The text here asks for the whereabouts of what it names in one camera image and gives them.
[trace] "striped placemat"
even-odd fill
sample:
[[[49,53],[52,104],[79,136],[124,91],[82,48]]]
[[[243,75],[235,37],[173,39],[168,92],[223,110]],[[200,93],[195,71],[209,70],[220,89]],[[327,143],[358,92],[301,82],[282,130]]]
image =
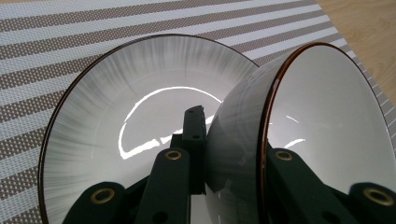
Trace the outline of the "striped placemat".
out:
[[[314,0],[102,0],[0,5],[0,221],[41,223],[40,145],[64,90],[91,62],[147,35],[188,34],[258,65],[312,41],[331,43],[372,85],[396,146],[396,111]]]

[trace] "gray stripe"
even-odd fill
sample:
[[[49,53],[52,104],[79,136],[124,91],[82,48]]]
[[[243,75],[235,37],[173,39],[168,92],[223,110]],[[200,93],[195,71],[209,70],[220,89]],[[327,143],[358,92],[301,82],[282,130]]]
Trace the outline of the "gray stripe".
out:
[[[255,22],[251,23],[248,25],[242,25],[242,26],[236,26],[233,28],[228,28],[228,29],[221,29],[213,32],[208,32],[208,33],[203,33],[200,34],[200,36],[209,38],[209,39],[222,39],[225,37],[233,36],[235,34],[245,34],[249,32],[254,32],[258,30],[263,30],[266,28],[271,28],[274,27],[274,24],[276,26],[284,25],[287,23],[292,23],[296,21],[304,21],[308,19],[313,19],[315,17],[323,16],[323,11],[318,10],[318,11],[313,11],[313,12],[307,12],[299,15],[294,15],[294,16],[288,16],[285,18],[280,18],[280,19],[273,19],[269,21],[260,21],[260,22]]]
[[[287,21],[293,21],[293,19],[303,20],[306,16],[308,16],[308,14],[310,14],[311,16],[323,15],[321,11],[316,11],[313,13],[301,14],[301,17],[298,18],[291,16],[283,19],[281,18],[281,19],[270,20],[270,22],[272,22],[272,24],[281,24]],[[264,21],[264,22],[255,23],[255,25],[253,26],[255,26],[258,29],[261,29],[262,27],[265,27],[265,25],[271,25],[271,24]],[[236,30],[234,28],[223,29],[220,30],[219,32],[204,33],[201,34],[200,36],[208,37],[210,39],[216,39],[216,36],[229,36],[232,34],[239,35],[242,34],[244,31],[249,31],[252,28],[252,25],[239,26],[238,28],[240,29],[236,29]],[[59,77],[72,73],[77,73],[82,71],[86,66],[88,66],[88,64],[93,62],[93,60],[95,60],[99,56],[100,55],[95,55],[83,59],[76,59],[69,62],[55,63],[42,67],[21,70],[14,73],[8,73],[0,76],[0,89],[4,90],[20,85],[25,85],[28,83],[37,82],[44,79],[49,79],[52,77]]]
[[[387,121],[387,124],[393,124],[396,123],[396,113],[389,113],[386,117],[385,120]]]
[[[396,133],[396,122],[393,122],[389,127],[388,127],[388,129],[389,129],[389,132],[390,133]]]
[[[127,17],[153,12],[169,11],[189,7],[202,7],[219,5],[231,2],[241,2],[246,0],[194,0],[169,3],[155,3],[131,7],[114,7],[97,9],[91,11],[69,12],[62,14],[52,14],[45,16],[22,17],[16,19],[6,19],[0,21],[2,32],[33,29],[46,26],[63,25],[84,21],[99,21],[118,17]]]
[[[8,220],[5,220],[4,224],[17,224],[17,223],[30,223],[30,224],[41,224],[41,216],[40,216],[40,208],[36,206],[31,208],[19,215],[12,217]]]
[[[367,79],[373,79],[373,77],[371,76],[371,74],[369,73],[369,71],[367,71],[367,69],[365,69],[365,70],[361,70],[361,71],[364,71],[363,72],[363,74],[364,74],[364,76],[367,78]]]
[[[323,38],[316,39],[315,41],[316,42],[331,43],[331,42],[333,42],[335,40],[338,40],[338,39],[341,39],[341,38],[343,38],[343,37],[340,34],[337,33],[337,34],[334,34],[334,35],[328,35],[328,36],[325,36]],[[277,53],[269,54],[269,55],[266,55],[264,57],[255,59],[254,62],[256,64],[258,64],[259,66],[262,66],[262,65],[265,65],[266,63],[271,62],[273,59],[275,59],[275,58],[277,58],[277,57],[279,57],[279,56],[281,56],[281,55],[283,55],[285,53],[288,53],[291,50],[297,49],[297,48],[298,47],[284,49],[284,50],[281,50],[281,51],[279,51]]]
[[[0,200],[36,186],[37,166],[0,180]]]
[[[388,97],[385,94],[379,94],[376,99],[380,105],[383,105],[388,100]]]
[[[366,67],[364,67],[363,63],[359,63],[359,64],[358,64],[358,67],[359,67],[359,69],[360,69],[361,71],[366,70]]]
[[[99,57],[100,55],[94,55],[64,63],[53,63],[42,67],[4,74],[0,76],[0,90],[26,85],[53,77],[79,73],[86,68],[88,64],[92,63]]]
[[[353,62],[355,63],[355,64],[358,64],[358,63],[360,63],[361,61],[358,59],[358,57],[354,57],[354,58],[352,58],[352,60],[353,60]]]
[[[0,123],[0,130],[7,130],[0,132],[0,141],[47,126],[52,113],[53,109],[48,109]]]
[[[0,141],[0,160],[40,147],[46,127]]]
[[[374,80],[374,83],[375,83],[374,86],[372,86],[373,92],[375,95],[378,95],[379,93],[382,92],[382,90],[381,90],[381,88],[379,88],[378,83],[376,83],[375,80]]]
[[[344,45],[342,47],[339,48],[340,50],[342,50],[343,52],[347,53],[348,51],[350,51],[350,47],[348,45]]]
[[[1,216],[0,223],[5,220],[15,217],[20,212],[28,211],[37,206],[37,187],[27,189],[19,194],[9,197],[0,203]],[[31,223],[28,217],[22,223]]]
[[[132,35],[144,35],[159,31],[176,29],[212,21],[225,21],[266,12],[279,11],[282,9],[304,7],[312,5],[306,2],[291,2],[279,5],[239,9],[235,11],[212,13],[203,16],[194,16],[170,21],[157,21],[147,24],[114,28],[104,31],[91,32],[82,35],[69,35],[52,39],[37,40],[33,42],[0,46],[0,59],[10,59],[25,55],[32,55],[57,49],[68,49],[77,46],[105,42],[113,39],[124,38]]]
[[[375,82],[375,80],[374,80],[373,78],[370,78],[368,81],[369,81],[369,84],[370,84],[371,87],[373,87],[374,85],[376,85],[376,82]]]
[[[292,38],[300,36],[300,35],[309,35],[316,31],[324,30],[324,29],[331,28],[331,27],[332,27],[332,23],[330,21],[326,21],[326,22],[323,22],[320,24],[308,26],[308,27],[301,28],[298,30],[288,31],[283,34],[272,35],[272,36],[268,36],[265,38],[249,41],[249,42],[246,42],[243,44],[235,45],[235,46],[233,46],[233,48],[239,52],[246,52],[246,51],[250,51],[253,49],[259,49],[259,48],[262,48],[262,47],[265,47],[268,45],[278,43],[279,40],[285,41],[285,40],[289,40],[289,39],[292,39]]]
[[[12,157],[0,160],[0,179],[28,170],[37,166],[41,147],[35,147]]]
[[[0,106],[0,123],[54,108],[63,94],[64,91],[56,91],[13,104],[2,105]]]
[[[395,137],[395,138],[392,138],[392,144],[393,144],[394,146],[396,146],[396,137]],[[393,151],[394,151],[394,154],[395,154],[395,157],[396,157],[396,148],[395,148],[395,147],[393,147]]]
[[[394,106],[390,101],[387,101],[381,106],[382,112],[384,112],[384,116],[386,117],[391,111],[394,110]]]
[[[0,106],[25,101],[30,98],[50,94],[56,91],[63,91],[70,86],[70,83],[72,83],[77,76],[78,73],[74,73],[0,91],[0,94],[5,96],[4,99],[0,101]]]

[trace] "bowl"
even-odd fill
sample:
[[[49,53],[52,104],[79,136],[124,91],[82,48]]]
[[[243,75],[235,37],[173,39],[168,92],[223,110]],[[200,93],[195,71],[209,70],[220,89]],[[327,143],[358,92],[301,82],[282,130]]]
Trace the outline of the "bowl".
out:
[[[90,186],[128,188],[149,175],[158,152],[182,132],[184,111],[204,106],[210,125],[224,97],[257,67],[190,35],[149,36],[104,54],[66,90],[49,121],[38,179],[43,221],[62,223]],[[191,222],[209,222],[204,197],[191,200]]]
[[[396,190],[387,125],[366,78],[340,49],[311,43],[260,67],[219,106],[207,136],[214,223],[265,220],[267,143],[299,154],[326,185]]]

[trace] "bowl exterior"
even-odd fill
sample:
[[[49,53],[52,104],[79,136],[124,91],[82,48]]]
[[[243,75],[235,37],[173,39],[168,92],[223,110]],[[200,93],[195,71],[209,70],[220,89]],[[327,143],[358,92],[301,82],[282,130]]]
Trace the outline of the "bowl exterior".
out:
[[[266,97],[285,54],[243,79],[227,95],[207,136],[206,203],[215,223],[261,223],[260,129]]]
[[[324,184],[344,193],[361,182],[396,190],[378,101],[359,67],[329,44],[302,46],[242,80],[221,104],[207,139],[206,202],[216,223],[268,220],[267,143],[294,150]]]

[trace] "wooden table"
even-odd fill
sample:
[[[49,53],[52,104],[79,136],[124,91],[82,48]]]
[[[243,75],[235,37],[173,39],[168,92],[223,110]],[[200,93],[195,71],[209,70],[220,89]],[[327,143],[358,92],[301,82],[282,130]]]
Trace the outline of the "wooden table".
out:
[[[382,91],[396,105],[396,1],[317,2]]]

